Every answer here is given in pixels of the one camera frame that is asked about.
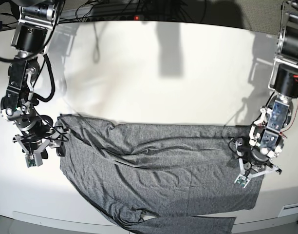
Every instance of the screw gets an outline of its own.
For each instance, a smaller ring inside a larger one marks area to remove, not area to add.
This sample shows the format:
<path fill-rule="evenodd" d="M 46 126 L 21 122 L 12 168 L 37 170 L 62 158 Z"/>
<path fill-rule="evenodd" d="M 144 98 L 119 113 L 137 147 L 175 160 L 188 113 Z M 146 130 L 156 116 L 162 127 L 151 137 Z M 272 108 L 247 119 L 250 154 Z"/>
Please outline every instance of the screw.
<path fill-rule="evenodd" d="M 13 110 L 11 108 L 7 108 L 6 113 L 7 113 L 8 116 L 12 116 L 13 115 Z"/>
<path fill-rule="evenodd" d="M 267 155 L 269 153 L 269 150 L 267 148 L 261 148 L 260 152 L 262 155 Z"/>

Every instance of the white table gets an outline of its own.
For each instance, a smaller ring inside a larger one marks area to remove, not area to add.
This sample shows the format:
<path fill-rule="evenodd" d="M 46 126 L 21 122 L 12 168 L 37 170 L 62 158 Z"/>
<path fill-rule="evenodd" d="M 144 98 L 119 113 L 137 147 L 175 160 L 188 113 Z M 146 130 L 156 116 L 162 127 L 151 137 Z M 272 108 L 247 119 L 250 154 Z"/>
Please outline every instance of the white table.
<path fill-rule="evenodd" d="M 1 56 L 15 54 L 9 45 L 12 35 L 0 33 Z M 59 114 L 78 112 L 117 123 L 250 124 L 269 97 L 275 47 L 276 38 L 269 35 L 209 25 L 60 25 L 49 52 L 56 95 L 37 110 L 54 121 Z M 0 63 L 0 99 L 8 66 Z M 46 68 L 36 88 L 48 96 Z M 41 225 L 53 219 L 60 226 L 68 224 L 60 220 L 112 225 L 68 182 L 55 150 L 48 150 L 41 167 L 27 168 L 20 146 L 12 143 L 18 133 L 0 116 L 1 215 Z M 237 216 L 236 223 L 246 223 L 275 218 L 283 205 L 298 203 L 298 115 L 286 134 L 284 151 L 275 161 L 283 173 L 267 175 L 256 207 L 214 216 Z"/>

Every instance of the gray pants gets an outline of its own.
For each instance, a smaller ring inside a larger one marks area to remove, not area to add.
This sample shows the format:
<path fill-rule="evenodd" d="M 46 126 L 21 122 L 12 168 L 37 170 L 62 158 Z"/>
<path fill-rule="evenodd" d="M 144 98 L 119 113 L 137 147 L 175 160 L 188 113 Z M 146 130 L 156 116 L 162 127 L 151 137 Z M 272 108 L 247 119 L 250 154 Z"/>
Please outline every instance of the gray pants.
<path fill-rule="evenodd" d="M 61 170 L 109 221 L 140 234 L 227 234 L 234 218 L 196 215 L 252 209 L 262 178 L 233 184 L 238 162 L 231 137 L 248 126 L 120 124 L 77 116 Z M 144 221 L 144 215 L 157 218 Z"/>

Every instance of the wall outlet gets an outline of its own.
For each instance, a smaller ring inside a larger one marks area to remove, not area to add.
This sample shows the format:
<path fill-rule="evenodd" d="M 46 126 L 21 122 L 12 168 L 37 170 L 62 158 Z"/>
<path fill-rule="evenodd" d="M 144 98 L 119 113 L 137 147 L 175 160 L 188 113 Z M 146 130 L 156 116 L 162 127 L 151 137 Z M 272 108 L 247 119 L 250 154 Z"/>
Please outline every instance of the wall outlet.
<path fill-rule="evenodd" d="M 298 214 L 298 203 L 283 206 L 279 213 L 278 218 L 288 216 L 288 215 L 293 215 L 293 214 Z"/>

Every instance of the gray carpet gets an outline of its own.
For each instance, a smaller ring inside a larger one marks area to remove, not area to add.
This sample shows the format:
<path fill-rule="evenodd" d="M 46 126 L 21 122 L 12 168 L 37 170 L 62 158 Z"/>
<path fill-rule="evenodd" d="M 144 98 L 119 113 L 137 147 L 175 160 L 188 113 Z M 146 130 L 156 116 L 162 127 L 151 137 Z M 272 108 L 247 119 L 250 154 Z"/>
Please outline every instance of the gray carpet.
<path fill-rule="evenodd" d="M 204 0 L 185 0 L 186 11 L 195 22 L 199 22 L 204 12 Z M 86 0 L 66 0 L 64 10 L 76 9 Z M 244 28 L 252 31 L 277 34 L 279 31 L 280 6 L 282 0 L 207 0 L 207 8 L 202 23 Z M 0 13 L 10 13 L 10 6 L 0 6 Z M 4 23 L 15 20 L 0 16 Z"/>

